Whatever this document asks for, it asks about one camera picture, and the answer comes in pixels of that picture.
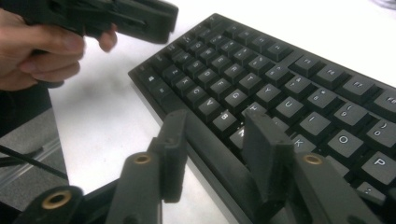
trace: finger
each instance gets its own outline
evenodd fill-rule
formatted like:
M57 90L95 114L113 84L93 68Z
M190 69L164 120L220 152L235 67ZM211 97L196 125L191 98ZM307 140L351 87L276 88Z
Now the finger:
M79 63L73 63L58 70L32 74L32 77L42 81L59 82L77 74L79 68Z
M82 36L52 25L8 28L0 37L11 49L41 49L57 54L80 53L85 46Z
M109 31L103 32L102 35L99 37L99 46L100 48L105 51L111 51L114 46L117 44L117 26L115 24L111 25L111 29Z
M35 84L37 84L37 80L19 70L14 70L7 76L0 77L0 90L2 91L19 91Z
M46 73L78 62L83 54L60 55L60 54L40 54L29 57L19 65L25 73Z

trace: brass insert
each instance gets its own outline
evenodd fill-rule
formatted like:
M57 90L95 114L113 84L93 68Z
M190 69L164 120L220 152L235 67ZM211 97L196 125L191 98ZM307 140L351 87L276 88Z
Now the brass insert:
M45 209L56 209L64 206L72 198L70 190L61 190L48 196L41 206Z
M315 155L305 155L304 160L314 165L320 165L323 163L323 161Z
M141 155L137 158L134 158L134 162L137 164L145 164L151 161L151 157L148 155Z

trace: keyboard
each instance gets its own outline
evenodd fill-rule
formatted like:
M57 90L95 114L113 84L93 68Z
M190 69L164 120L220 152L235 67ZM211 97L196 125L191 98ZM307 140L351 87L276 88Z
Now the keyboard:
M396 187L396 89L213 14L129 72L155 112L191 112L189 155L241 223L260 207L244 162L247 110L318 153L381 216Z

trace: table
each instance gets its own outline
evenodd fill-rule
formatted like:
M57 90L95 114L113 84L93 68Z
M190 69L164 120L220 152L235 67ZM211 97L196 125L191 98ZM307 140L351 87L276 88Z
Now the table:
M169 0L179 8L170 41L214 12L396 87L396 12L370 0ZM119 35L102 52L86 38L81 70L50 90L69 182L89 193L120 175L128 156L145 151L161 121L128 71L164 45ZM182 200L163 207L164 223L236 222L189 161Z

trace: human hand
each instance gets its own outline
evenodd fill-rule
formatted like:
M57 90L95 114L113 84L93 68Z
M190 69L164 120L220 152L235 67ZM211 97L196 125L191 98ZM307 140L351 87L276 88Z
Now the human hand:
M116 26L103 32L99 46L109 52L117 43ZM79 71L83 37L58 26L28 26L20 16L0 8L0 90L29 88L38 80L58 82ZM32 55L33 50L46 51Z

